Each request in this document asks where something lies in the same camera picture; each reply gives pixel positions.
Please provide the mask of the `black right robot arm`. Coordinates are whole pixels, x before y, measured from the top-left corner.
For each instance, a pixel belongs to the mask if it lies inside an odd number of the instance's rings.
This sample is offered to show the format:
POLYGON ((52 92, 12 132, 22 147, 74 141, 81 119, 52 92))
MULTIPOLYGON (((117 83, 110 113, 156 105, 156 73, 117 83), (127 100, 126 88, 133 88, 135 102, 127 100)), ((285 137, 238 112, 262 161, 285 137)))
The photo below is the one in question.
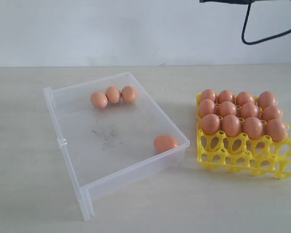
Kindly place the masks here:
POLYGON ((267 0, 199 0, 200 3, 219 2, 219 3, 228 3, 228 4, 240 4, 240 5, 248 5, 257 1, 267 1, 267 0))

